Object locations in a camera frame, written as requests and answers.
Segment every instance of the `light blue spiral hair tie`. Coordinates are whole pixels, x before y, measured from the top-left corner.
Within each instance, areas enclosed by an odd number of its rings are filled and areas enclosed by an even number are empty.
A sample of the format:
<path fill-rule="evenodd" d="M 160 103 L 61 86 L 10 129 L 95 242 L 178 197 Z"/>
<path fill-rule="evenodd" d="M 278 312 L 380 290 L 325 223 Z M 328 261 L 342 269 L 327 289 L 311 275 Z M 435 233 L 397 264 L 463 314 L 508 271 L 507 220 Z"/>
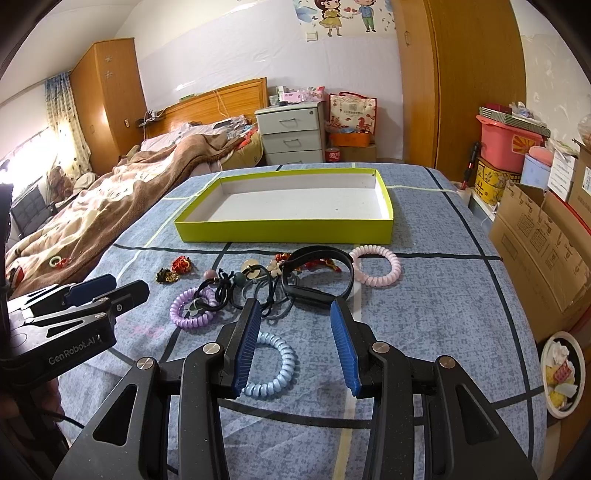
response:
<path fill-rule="evenodd" d="M 278 335 L 268 332 L 259 332 L 257 345 L 271 345 L 281 354 L 281 370 L 279 374 L 269 383 L 248 382 L 242 389 L 242 393 L 252 398 L 270 397 L 283 390 L 291 381 L 296 367 L 297 356 L 292 347 Z"/>

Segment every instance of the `black watch strap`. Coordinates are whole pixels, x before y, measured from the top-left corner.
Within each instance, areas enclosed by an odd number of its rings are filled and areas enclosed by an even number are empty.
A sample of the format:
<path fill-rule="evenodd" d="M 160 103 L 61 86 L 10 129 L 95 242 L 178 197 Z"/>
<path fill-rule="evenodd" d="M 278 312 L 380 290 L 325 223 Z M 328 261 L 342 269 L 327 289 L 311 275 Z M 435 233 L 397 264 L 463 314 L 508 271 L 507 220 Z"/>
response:
<path fill-rule="evenodd" d="M 320 260 L 321 258 L 330 258 L 344 263 L 349 269 L 350 279 L 346 290 L 340 295 L 333 295 L 323 292 L 316 288 L 302 287 L 291 285 L 288 282 L 291 272 L 297 267 L 304 265 L 312 260 Z M 353 259 L 351 256 L 335 247 L 327 245 L 310 245 L 303 247 L 293 252 L 289 259 L 286 260 L 281 267 L 281 283 L 286 295 L 293 300 L 301 300 L 305 303 L 315 305 L 322 305 L 330 307 L 336 297 L 347 299 L 353 289 L 353 282 L 355 281 L 355 273 L 353 271 Z"/>

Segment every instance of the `coca-cola can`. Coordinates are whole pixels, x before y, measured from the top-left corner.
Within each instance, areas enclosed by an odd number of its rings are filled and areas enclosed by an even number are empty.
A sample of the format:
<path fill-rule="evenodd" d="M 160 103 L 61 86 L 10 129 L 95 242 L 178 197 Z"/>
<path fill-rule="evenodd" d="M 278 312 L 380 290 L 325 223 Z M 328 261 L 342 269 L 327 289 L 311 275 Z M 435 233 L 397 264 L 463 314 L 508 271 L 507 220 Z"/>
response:
<path fill-rule="evenodd" d="M 327 148 L 324 157 L 328 163 L 340 161 L 340 150 L 338 148 Z"/>

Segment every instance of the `metal screw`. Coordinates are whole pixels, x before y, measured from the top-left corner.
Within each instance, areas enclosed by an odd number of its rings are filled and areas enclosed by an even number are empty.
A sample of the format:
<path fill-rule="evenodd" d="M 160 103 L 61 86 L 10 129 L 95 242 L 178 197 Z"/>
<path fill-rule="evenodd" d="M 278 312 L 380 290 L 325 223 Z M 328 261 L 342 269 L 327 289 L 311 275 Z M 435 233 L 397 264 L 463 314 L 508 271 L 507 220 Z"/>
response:
<path fill-rule="evenodd" d="M 390 351 L 390 346 L 386 342 L 375 342 L 371 348 L 376 353 L 388 353 Z"/>
<path fill-rule="evenodd" d="M 443 367 L 443 368 L 453 368 L 456 366 L 456 361 L 450 357 L 450 356 L 442 356 L 439 359 L 439 364 Z"/>
<path fill-rule="evenodd" d="M 214 353 L 218 353 L 220 351 L 220 346 L 214 342 L 206 343 L 203 345 L 203 352 L 206 355 L 213 355 Z"/>
<path fill-rule="evenodd" d="M 145 356 L 140 358 L 135 366 L 140 370 L 148 370 L 154 366 L 154 360 L 152 360 L 149 356 Z"/>

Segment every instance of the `pink bead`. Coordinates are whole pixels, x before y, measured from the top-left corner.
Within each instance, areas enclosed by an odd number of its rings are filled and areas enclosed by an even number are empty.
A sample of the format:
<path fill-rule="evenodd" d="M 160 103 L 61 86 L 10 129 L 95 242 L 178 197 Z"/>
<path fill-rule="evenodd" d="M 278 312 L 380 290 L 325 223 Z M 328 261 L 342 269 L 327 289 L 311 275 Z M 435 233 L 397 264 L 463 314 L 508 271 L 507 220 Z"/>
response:
<path fill-rule="evenodd" d="M 208 280 L 210 278 L 217 278 L 217 273 L 215 270 L 206 270 L 203 272 L 203 279 Z"/>

